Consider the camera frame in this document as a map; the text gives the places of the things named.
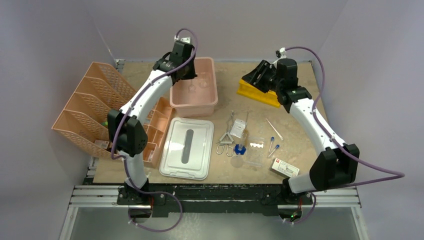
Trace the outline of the clear glass beaker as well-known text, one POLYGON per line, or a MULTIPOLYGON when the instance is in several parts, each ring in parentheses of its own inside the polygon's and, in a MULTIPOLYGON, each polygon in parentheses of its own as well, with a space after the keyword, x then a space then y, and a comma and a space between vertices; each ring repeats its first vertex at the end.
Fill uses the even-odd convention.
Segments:
POLYGON ((201 89, 210 88, 213 85, 212 74, 209 72, 200 72, 198 74, 198 84, 201 89))

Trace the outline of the graduated cylinder with blue base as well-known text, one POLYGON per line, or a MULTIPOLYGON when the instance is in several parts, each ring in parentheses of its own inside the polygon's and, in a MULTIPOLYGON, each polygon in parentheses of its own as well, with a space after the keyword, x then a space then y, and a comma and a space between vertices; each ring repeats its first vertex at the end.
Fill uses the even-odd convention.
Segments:
POLYGON ((248 130, 245 128, 241 134, 241 138, 238 144, 235 145, 234 147, 234 152, 236 155, 238 156, 242 156, 246 153, 246 144, 247 144, 247 140, 248 140, 248 130))

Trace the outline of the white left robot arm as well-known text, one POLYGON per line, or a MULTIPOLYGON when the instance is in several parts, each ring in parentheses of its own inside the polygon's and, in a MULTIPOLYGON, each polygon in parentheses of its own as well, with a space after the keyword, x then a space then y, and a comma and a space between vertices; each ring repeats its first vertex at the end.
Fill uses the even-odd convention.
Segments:
POLYGON ((132 187, 129 197, 138 205, 149 199, 149 191, 143 187, 148 182, 143 162, 143 151, 148 143, 144 124, 165 92, 178 81, 192 80, 197 76, 195 56, 196 46, 190 38, 177 39, 172 51, 154 64, 148 79, 136 94, 120 109, 111 109, 107 114, 111 158, 122 159, 125 183, 132 187))

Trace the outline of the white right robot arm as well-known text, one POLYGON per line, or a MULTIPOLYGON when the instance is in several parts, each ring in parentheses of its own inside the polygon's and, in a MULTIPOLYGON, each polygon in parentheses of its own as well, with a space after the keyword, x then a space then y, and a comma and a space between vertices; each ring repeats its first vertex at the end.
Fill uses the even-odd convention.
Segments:
POLYGON ((309 172, 289 177, 283 181, 280 196, 288 204, 300 198, 301 193, 324 191, 353 183, 356 179, 359 149, 355 144, 347 144, 329 125, 321 113, 313 107, 312 95, 298 84, 298 64, 291 58, 281 58, 271 64, 262 60, 242 80, 257 90, 273 91, 287 113, 291 114, 310 138, 317 159, 309 172))

